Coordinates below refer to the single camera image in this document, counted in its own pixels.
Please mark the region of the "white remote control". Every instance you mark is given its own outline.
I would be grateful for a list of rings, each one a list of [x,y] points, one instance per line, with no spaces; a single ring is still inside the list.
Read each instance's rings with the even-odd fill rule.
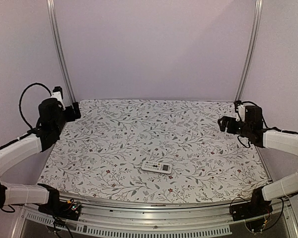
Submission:
[[[147,172],[171,174],[172,165],[162,162],[143,161],[141,169]]]

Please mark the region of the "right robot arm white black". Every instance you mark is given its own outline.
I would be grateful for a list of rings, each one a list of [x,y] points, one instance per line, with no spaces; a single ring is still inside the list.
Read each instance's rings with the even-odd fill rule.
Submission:
[[[298,157],[298,132],[268,127],[262,108],[250,101],[235,101],[235,117],[218,119],[222,132],[246,138],[248,144],[259,148],[275,149]],[[258,216],[271,200],[298,194],[298,171],[276,182],[253,190],[247,212]]]

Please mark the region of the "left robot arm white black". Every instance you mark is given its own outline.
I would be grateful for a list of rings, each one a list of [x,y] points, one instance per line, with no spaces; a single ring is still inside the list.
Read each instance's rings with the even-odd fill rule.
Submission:
[[[64,107],[61,99],[50,97],[38,107],[35,128],[0,147],[0,178],[25,159],[51,148],[59,139],[66,123],[81,117],[78,103]],[[38,204],[53,215],[64,211],[57,189],[45,185],[4,183],[0,180],[0,209],[8,205]]]

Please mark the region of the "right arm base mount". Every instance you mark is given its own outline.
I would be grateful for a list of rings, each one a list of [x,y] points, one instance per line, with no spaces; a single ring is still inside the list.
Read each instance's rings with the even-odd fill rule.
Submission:
[[[253,190],[250,201],[230,205],[229,212],[234,221],[268,215],[273,212],[271,201],[264,200],[262,188]]]

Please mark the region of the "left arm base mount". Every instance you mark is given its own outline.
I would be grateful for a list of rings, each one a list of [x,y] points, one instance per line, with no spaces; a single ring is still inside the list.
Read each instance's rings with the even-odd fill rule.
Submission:
[[[38,205],[38,211],[47,215],[67,220],[78,221],[81,212],[81,203],[71,198],[67,201],[60,200],[60,193],[57,189],[39,183],[39,186],[49,192],[48,202]]]

